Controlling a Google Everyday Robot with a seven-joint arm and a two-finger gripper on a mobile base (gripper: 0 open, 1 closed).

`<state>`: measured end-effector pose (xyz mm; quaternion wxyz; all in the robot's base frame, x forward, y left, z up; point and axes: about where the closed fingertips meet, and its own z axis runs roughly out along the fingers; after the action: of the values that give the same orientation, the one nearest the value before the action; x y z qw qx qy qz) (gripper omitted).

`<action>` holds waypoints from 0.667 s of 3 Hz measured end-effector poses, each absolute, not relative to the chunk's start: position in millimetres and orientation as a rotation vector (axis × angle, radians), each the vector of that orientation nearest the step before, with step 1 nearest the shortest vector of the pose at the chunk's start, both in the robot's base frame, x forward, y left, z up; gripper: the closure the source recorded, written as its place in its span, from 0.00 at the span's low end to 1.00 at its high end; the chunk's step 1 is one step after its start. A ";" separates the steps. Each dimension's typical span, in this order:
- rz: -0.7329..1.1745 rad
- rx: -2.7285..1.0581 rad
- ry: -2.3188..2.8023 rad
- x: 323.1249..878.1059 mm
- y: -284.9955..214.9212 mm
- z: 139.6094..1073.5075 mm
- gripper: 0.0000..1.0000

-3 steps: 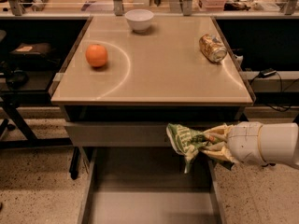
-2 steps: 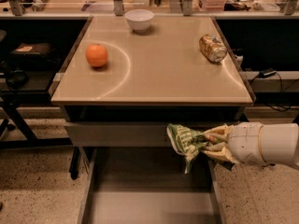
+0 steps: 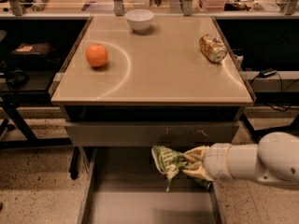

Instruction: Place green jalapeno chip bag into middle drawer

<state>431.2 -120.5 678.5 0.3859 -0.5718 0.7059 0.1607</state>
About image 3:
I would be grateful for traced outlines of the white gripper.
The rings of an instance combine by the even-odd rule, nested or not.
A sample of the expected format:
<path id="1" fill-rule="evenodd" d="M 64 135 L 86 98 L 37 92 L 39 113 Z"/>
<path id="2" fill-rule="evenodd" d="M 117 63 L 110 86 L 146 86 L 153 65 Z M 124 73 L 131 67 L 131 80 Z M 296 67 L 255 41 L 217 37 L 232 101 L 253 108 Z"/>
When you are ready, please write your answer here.
<path id="1" fill-rule="evenodd" d="M 192 178 L 206 181 L 232 179 L 228 167 L 228 153 L 231 147 L 228 143 L 216 143 L 211 147 L 200 146 L 186 151 L 184 157 L 192 164 L 185 166 L 182 172 Z"/>

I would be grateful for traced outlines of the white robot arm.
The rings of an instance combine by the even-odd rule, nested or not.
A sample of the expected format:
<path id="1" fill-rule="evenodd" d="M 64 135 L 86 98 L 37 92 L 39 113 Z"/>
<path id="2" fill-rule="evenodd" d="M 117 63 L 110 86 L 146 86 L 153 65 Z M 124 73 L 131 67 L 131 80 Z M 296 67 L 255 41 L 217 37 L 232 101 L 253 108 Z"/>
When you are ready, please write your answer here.
<path id="1" fill-rule="evenodd" d="M 185 153 L 182 172 L 208 181 L 247 179 L 266 186 L 299 185 L 299 138 L 269 133 L 258 144 L 216 143 Z"/>

